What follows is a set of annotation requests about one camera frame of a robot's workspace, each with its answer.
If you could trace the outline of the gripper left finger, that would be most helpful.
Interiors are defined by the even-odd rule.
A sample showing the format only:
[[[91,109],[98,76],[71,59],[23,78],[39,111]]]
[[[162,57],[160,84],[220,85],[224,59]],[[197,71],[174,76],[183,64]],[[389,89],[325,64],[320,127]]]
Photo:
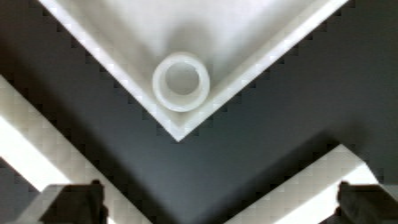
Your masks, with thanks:
[[[89,184],[50,185],[16,218],[16,224],[108,224],[105,186]]]

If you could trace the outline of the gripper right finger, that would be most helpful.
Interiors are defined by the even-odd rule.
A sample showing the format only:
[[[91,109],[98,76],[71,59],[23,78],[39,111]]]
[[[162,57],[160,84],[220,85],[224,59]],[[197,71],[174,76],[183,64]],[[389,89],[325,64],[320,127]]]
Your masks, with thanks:
[[[398,185],[343,181],[338,208],[322,224],[398,224]]]

